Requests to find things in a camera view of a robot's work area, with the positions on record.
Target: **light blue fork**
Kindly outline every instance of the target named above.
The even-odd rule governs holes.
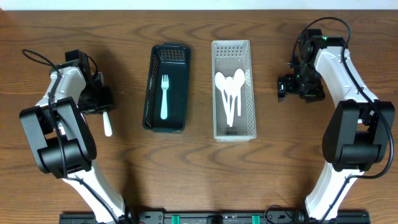
[[[160,111],[160,118],[167,119],[167,90],[169,89],[169,76],[162,75],[162,109]]]

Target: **brown tabletop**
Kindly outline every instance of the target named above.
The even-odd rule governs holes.
[[[116,100],[109,113],[113,136],[104,135],[100,115],[86,119],[98,164],[128,204],[168,211],[262,211],[275,203],[299,208],[323,169],[322,136],[334,104],[326,85],[323,101],[289,96],[278,103],[276,80],[292,72],[287,62],[299,32],[323,16],[350,24],[356,69],[373,93],[397,106],[396,11],[0,12],[0,223],[58,223],[62,212],[90,211],[71,186],[35,164],[18,115],[44,95],[50,68],[26,59],[23,48],[56,64],[74,49],[96,60]],[[334,21],[316,27],[346,35]],[[257,138],[249,142],[213,137],[210,45],[229,39],[251,42]],[[142,127],[150,51],[164,42],[192,51],[182,134]],[[366,209],[373,223],[398,222],[397,162],[381,179],[358,180],[341,208]]]

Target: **white wall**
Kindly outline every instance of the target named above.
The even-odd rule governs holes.
[[[0,0],[6,10],[398,9],[398,0]]]

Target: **black plastic basket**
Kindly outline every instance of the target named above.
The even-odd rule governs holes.
[[[150,57],[142,126],[160,133],[180,133],[187,115],[190,49],[180,44],[155,45]],[[160,118],[162,75],[169,75],[168,117]]]

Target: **tray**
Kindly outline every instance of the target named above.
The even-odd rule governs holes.
[[[180,133],[187,114],[190,49],[181,44],[152,48],[142,126],[160,133]],[[162,75],[169,76],[167,119],[160,118]]]
[[[251,70],[250,41],[215,40],[211,43],[213,62],[213,124],[214,138],[217,141],[248,141],[256,137],[256,115],[254,112],[254,92]],[[215,74],[234,77],[237,69],[244,72],[244,85],[241,88],[241,116],[237,115],[235,101],[234,121],[230,127],[220,90],[215,86]]]

